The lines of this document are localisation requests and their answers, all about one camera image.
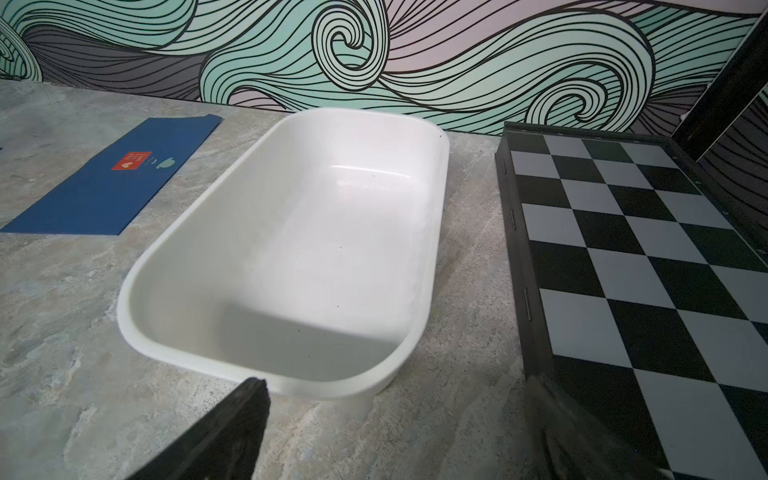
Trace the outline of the dark blue envelope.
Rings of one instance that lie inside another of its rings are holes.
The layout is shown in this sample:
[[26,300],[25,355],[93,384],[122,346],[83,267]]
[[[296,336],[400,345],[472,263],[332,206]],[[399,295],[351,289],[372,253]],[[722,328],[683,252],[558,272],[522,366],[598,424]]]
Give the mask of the dark blue envelope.
[[222,118],[149,118],[86,162],[1,231],[118,235]]

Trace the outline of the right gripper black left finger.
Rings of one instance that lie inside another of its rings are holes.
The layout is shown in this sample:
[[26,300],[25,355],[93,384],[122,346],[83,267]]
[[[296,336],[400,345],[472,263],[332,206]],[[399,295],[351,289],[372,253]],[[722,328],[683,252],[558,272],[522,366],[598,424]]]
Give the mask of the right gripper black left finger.
[[250,479],[269,411],[267,382],[248,378],[131,477]]

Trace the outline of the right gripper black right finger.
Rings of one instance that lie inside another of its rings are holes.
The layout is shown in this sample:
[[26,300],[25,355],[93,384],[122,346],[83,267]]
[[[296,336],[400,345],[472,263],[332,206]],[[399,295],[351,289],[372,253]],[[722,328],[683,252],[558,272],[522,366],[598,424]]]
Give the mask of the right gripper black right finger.
[[554,380],[526,381],[525,416],[539,479],[667,479]]

